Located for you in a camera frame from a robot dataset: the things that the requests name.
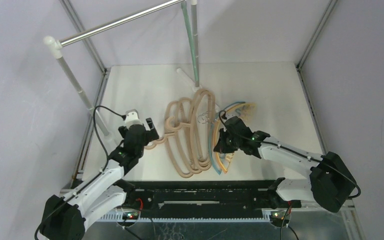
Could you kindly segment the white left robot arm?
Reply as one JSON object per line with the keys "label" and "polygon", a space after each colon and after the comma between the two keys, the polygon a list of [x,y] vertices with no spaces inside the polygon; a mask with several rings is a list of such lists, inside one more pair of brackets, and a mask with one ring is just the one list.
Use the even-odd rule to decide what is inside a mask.
{"label": "white left robot arm", "polygon": [[35,235],[49,240],[81,240],[88,228],[110,210],[135,205],[135,187],[123,178],[143,157],[145,146],[160,136],[150,117],[146,119],[148,129],[132,112],[123,119],[125,125],[118,129],[122,145],[111,152],[96,176],[46,201]]}

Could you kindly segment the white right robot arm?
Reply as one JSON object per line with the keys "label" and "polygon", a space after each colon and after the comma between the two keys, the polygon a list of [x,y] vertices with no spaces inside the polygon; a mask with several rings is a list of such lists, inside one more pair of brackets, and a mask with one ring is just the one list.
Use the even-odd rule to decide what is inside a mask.
{"label": "white right robot arm", "polygon": [[297,173],[302,179],[279,177],[269,187],[269,203],[282,208],[289,201],[315,202],[323,209],[337,213],[343,204],[361,195],[362,190],[341,157],[332,151],[313,153],[285,144],[264,131],[252,131],[237,116],[219,114],[223,128],[213,151],[272,161]]}

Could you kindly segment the green wire hanger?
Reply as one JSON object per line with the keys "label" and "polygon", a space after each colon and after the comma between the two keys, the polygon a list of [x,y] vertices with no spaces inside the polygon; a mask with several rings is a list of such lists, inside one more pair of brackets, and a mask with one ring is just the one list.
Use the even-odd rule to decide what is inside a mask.
{"label": "green wire hanger", "polygon": [[186,32],[187,32],[190,55],[191,55],[191,59],[192,59],[194,87],[197,89],[200,86],[200,79],[199,79],[199,73],[198,73],[197,55],[196,55],[195,42],[194,42],[194,37],[193,37],[193,32],[192,32],[192,26],[191,26],[191,22],[190,22],[188,10],[187,10],[186,1],[183,0],[180,3],[180,5],[181,5],[181,10],[182,10],[185,28],[186,28]]}

